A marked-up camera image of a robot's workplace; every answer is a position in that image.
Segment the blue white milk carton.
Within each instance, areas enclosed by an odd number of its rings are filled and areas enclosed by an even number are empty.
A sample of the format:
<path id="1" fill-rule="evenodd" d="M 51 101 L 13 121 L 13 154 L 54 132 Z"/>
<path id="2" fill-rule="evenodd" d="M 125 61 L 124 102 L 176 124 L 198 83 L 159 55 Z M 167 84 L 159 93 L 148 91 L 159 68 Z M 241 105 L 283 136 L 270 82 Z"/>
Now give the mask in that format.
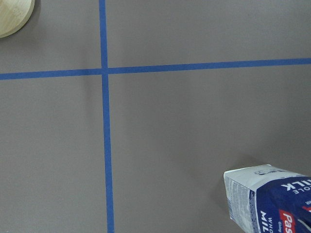
<path id="1" fill-rule="evenodd" d="M 309 233 L 311 178 L 272 165 L 224 172 L 230 219 L 246 233 Z"/>

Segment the brown paper table mat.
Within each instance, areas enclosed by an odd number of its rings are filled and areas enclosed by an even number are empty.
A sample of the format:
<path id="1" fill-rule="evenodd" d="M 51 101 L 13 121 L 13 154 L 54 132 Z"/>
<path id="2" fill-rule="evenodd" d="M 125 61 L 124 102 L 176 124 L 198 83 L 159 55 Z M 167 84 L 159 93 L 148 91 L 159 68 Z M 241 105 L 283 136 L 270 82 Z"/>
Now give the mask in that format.
<path id="1" fill-rule="evenodd" d="M 3 233 L 239 233 L 262 164 L 311 173 L 308 0 L 38 0 L 0 40 Z"/>

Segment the round wooden disc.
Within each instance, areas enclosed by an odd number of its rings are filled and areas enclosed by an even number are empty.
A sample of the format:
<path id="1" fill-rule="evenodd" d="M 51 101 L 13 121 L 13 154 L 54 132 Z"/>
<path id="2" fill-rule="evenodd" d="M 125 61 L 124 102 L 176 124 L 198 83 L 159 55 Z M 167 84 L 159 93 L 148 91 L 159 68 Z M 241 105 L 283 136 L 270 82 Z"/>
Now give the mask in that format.
<path id="1" fill-rule="evenodd" d="M 16 33 L 30 19 L 34 10 L 34 0 L 0 1 L 0 37 Z"/>

